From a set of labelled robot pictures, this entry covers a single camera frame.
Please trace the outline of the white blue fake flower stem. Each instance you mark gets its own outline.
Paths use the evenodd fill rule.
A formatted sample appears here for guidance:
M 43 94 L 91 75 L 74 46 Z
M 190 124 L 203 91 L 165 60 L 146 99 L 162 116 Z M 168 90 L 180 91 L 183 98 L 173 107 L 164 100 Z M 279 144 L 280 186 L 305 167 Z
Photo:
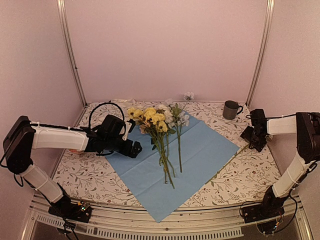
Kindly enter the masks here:
M 178 103 L 175 103 L 175 105 L 171 108 L 171 113 L 173 115 L 173 126 L 175 127 L 175 131 L 177 134 L 177 141 L 178 141 L 178 159 L 179 159 L 179 171 L 180 173 L 183 172 L 182 167 L 182 156 L 181 156 L 181 132 L 182 128 L 184 126 L 184 123 L 186 122 L 184 120 L 184 115 L 182 112 L 185 110 L 185 107 L 187 106 L 189 102 L 186 101 L 183 107 L 180 107 Z

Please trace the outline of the yellow fake flower stem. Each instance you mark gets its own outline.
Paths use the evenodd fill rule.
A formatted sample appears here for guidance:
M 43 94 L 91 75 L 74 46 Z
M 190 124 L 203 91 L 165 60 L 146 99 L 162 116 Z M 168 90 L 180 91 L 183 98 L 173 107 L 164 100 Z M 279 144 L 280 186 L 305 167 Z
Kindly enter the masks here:
M 160 117 L 160 115 L 157 113 L 157 109 L 154 107 L 148 107 L 144 110 L 135 107 L 130 107 L 127 110 L 127 114 L 129 118 L 133 119 L 135 123 L 139 126 L 140 132 L 142 134 L 148 135 L 150 135 L 151 127 L 156 126 L 156 123 Z M 174 187 L 172 178 L 174 178 L 173 174 L 171 174 L 171 178 L 167 181 L 167 184 L 170 183 L 171 186 Z

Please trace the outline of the blue wrapping paper sheet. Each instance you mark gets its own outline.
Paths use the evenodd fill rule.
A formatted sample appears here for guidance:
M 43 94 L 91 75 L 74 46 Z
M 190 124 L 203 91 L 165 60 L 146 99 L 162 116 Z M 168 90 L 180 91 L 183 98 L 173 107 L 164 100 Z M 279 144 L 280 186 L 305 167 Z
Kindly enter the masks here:
M 129 139 L 142 151 L 135 158 L 115 152 L 106 157 L 126 187 L 156 222 L 161 222 L 204 186 L 239 150 L 239 147 L 205 124 L 190 117 L 180 140 L 169 136 L 168 168 L 165 182 L 160 154 L 152 149 L 151 137 L 135 127 Z

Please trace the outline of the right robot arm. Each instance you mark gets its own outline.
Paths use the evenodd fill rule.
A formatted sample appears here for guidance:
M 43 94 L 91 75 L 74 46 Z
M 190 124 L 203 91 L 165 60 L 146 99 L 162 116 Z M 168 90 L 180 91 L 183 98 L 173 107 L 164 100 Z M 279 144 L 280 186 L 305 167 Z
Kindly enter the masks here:
M 251 125 L 240 135 L 251 150 L 261 152 L 269 137 L 292 136 L 281 177 L 267 188 L 258 213 L 269 218 L 278 212 L 290 196 L 294 187 L 313 171 L 320 161 L 320 114 L 298 111 L 290 115 L 267 117 L 261 108 L 252 110 L 247 116 Z

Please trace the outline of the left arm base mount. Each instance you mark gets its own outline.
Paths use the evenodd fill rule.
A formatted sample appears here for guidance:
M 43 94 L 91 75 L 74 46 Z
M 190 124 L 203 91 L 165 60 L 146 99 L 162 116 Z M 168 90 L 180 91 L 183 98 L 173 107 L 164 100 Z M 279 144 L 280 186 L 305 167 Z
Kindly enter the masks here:
M 51 204 L 48 213 L 63 219 L 88 223 L 92 215 L 92 210 L 90 205 L 58 201 Z

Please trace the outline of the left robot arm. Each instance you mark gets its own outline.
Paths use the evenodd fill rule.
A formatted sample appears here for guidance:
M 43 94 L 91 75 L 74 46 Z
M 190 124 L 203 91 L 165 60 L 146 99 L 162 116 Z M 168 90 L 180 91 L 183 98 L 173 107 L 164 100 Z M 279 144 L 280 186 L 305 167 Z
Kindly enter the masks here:
M 70 197 L 41 169 L 44 164 L 33 160 L 33 157 L 44 157 L 48 163 L 48 154 L 70 149 L 100 156 L 107 151 L 134 159 L 142 151 L 138 141 L 128 139 L 134 126 L 132 120 L 124 121 L 110 114 L 95 127 L 79 128 L 32 122 L 21 115 L 3 140 L 2 159 L 5 168 L 31 184 L 63 217 L 70 217 L 75 211 Z

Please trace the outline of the pale blue fake flower stem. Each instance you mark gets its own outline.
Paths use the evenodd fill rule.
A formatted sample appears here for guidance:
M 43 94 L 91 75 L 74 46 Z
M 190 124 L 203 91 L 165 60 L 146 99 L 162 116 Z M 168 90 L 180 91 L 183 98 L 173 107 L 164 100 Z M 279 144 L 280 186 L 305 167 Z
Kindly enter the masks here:
M 183 100 L 184 100 L 184 103 L 182 105 L 182 110 L 185 109 L 185 107 L 187 106 L 187 104 L 191 101 L 193 101 L 195 99 L 195 94 L 191 91 L 188 91 L 186 93 L 184 93 L 183 95 Z

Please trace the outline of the pink bud leafy stem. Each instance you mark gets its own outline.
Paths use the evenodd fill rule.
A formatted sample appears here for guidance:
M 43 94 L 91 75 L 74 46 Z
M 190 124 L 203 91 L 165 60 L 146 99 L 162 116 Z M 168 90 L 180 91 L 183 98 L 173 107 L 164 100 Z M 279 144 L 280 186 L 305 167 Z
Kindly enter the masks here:
M 153 145 L 152 150 L 157 149 L 160 155 L 159 165 L 163 167 L 164 172 L 164 183 L 168 183 L 168 169 L 166 164 L 166 150 L 165 150 L 165 134 L 158 132 L 155 126 L 150 128 L 149 132 L 151 136 L 151 144 Z

